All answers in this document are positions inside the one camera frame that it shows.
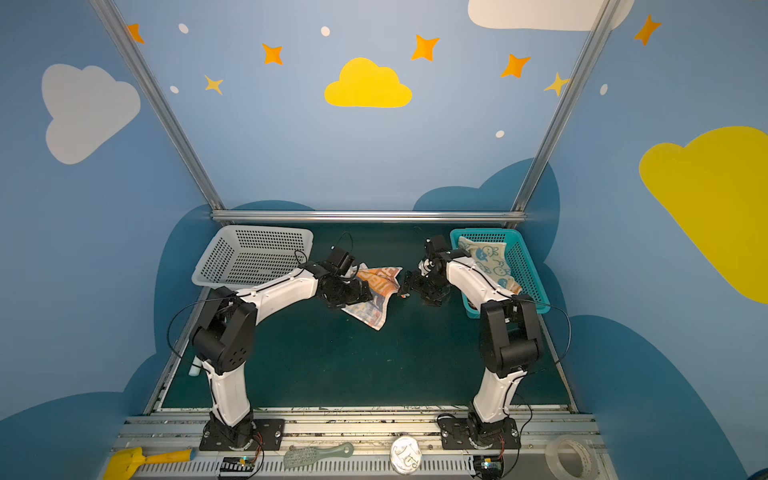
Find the rabbit letter striped towel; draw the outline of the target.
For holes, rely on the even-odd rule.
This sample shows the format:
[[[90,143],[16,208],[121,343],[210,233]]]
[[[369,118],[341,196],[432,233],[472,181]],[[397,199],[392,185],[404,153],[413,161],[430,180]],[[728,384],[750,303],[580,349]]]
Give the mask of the rabbit letter striped towel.
[[[400,290],[397,277],[401,271],[401,267],[368,268],[362,263],[356,277],[368,282],[372,299],[342,311],[376,331],[381,330],[386,323],[388,302]]]

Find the teal perforated plastic basket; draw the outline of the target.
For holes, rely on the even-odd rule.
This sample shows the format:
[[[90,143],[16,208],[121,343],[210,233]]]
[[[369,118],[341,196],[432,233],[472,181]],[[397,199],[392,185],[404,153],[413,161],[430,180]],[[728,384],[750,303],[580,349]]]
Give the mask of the teal perforated plastic basket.
[[[522,287],[522,293],[536,301],[537,313],[543,315],[550,311],[549,299],[538,275],[536,267],[519,232],[502,228],[461,228],[450,232],[450,241],[454,249],[459,248],[458,238],[464,236],[480,242],[503,242],[506,244],[505,257],[513,277]]]

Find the white perforated plastic basket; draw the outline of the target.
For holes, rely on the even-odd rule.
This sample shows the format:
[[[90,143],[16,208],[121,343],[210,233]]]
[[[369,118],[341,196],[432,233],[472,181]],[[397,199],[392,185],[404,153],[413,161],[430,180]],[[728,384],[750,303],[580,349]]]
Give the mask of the white perforated plastic basket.
[[[308,229],[254,225],[221,228],[209,242],[191,276],[201,287],[238,290],[291,273],[310,256]]]

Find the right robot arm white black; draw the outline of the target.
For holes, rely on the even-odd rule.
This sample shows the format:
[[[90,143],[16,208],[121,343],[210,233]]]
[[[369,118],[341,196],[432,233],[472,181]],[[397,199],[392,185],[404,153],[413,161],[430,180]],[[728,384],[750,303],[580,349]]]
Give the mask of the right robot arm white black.
[[[472,412],[482,424],[507,417],[507,406],[542,356],[541,327],[531,297],[515,294],[493,281],[476,262],[456,251],[422,260],[405,273],[399,294],[421,296],[439,306],[450,288],[458,289],[480,311],[479,351],[484,373]]]

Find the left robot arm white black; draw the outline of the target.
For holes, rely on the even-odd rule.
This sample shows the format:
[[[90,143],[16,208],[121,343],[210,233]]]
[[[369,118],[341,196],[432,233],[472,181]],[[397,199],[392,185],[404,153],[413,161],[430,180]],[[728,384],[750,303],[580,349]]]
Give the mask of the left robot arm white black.
[[[221,424],[235,427],[252,413],[245,363],[251,356],[256,326],[270,315],[312,298],[324,300],[331,309],[343,309],[368,302],[373,294],[367,281],[315,262],[263,285],[214,291],[213,304],[203,308],[190,340],[208,379],[213,417]]]

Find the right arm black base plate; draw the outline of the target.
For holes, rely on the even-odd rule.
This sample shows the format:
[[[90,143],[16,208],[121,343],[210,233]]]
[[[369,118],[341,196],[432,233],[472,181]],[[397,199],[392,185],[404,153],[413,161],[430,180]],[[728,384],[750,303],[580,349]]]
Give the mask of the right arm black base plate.
[[[483,423],[475,416],[441,415],[436,419],[444,450],[517,449],[520,433],[512,418]]]

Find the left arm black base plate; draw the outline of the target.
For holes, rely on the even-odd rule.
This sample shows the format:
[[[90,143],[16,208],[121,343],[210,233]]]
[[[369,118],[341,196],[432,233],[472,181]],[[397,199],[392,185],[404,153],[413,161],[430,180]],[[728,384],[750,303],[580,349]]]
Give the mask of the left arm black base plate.
[[[245,417],[228,426],[211,416],[203,429],[200,451],[251,452],[278,451],[284,434],[284,419],[252,419]]]

